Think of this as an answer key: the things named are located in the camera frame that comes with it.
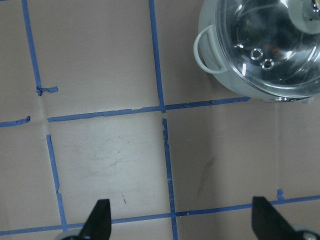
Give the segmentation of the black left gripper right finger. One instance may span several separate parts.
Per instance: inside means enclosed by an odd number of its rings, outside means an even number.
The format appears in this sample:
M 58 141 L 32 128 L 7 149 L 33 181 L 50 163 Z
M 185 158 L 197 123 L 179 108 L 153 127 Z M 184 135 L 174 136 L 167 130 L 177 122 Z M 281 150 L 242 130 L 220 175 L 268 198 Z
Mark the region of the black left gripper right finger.
M 296 231 L 263 196 L 252 198 L 251 227 L 258 240 L 295 240 Z

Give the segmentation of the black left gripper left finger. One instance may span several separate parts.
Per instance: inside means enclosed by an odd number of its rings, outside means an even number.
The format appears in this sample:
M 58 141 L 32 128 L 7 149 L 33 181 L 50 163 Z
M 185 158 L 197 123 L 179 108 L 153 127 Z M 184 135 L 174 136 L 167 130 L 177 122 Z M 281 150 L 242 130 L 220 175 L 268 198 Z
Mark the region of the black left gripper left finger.
M 111 205 L 109 199 L 99 199 L 82 227 L 80 240 L 109 240 L 111 236 Z

